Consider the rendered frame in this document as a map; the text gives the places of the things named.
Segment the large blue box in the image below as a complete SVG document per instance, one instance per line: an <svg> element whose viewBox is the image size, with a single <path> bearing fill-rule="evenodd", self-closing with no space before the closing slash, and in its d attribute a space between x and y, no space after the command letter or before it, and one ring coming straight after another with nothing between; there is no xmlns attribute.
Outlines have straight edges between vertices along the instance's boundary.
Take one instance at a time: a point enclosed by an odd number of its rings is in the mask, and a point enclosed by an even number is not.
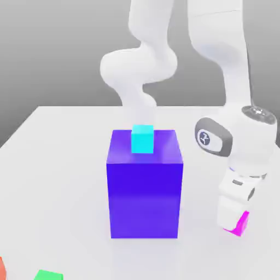
<svg viewBox="0 0 280 280"><path fill-rule="evenodd" d="M152 154L131 153L131 131L114 130L106 162L112 238L177 238L183 158L176 132L156 130Z"/></svg>

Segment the small red cube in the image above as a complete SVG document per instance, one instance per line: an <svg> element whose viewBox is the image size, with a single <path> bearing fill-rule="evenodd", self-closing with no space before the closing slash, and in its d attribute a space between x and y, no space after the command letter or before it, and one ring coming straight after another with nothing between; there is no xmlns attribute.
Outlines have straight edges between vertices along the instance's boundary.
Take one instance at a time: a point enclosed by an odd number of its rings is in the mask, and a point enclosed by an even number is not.
<svg viewBox="0 0 280 280"><path fill-rule="evenodd" d="M0 280L6 280L7 272L2 257L0 256Z"/></svg>

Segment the small green cube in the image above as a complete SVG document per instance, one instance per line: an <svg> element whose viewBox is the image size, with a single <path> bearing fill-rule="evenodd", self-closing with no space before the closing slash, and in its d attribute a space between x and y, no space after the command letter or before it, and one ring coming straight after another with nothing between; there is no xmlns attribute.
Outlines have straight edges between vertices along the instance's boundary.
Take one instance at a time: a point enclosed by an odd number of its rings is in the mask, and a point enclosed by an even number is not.
<svg viewBox="0 0 280 280"><path fill-rule="evenodd" d="M39 270L34 280L63 280L63 274L46 270Z"/></svg>

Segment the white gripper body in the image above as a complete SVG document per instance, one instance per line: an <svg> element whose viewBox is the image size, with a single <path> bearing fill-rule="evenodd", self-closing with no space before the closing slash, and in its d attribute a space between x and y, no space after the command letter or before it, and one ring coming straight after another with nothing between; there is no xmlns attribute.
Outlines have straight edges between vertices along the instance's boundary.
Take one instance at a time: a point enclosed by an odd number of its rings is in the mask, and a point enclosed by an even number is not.
<svg viewBox="0 0 280 280"><path fill-rule="evenodd" d="M248 204L233 200L224 195L218 199L217 224L226 230L234 230Z"/></svg>

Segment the small magenta cube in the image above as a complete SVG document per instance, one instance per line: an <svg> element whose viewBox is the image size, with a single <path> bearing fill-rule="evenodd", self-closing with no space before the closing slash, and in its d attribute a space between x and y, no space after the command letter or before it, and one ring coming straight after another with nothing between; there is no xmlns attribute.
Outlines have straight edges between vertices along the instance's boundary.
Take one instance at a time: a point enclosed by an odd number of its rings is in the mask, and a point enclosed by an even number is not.
<svg viewBox="0 0 280 280"><path fill-rule="evenodd" d="M244 211L239 221L237 222L236 227L233 230L227 230L227 229L224 230L236 236L241 237L247 227L248 220L249 220L249 211Z"/></svg>

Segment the small cyan cube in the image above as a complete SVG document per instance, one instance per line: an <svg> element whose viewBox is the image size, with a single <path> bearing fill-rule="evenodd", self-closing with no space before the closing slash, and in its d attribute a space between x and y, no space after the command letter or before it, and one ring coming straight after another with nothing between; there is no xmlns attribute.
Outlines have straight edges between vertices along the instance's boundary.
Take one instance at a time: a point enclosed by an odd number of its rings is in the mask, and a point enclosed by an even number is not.
<svg viewBox="0 0 280 280"><path fill-rule="evenodd" d="M153 151L153 125L133 125L131 132L131 152L135 154L152 154Z"/></svg>

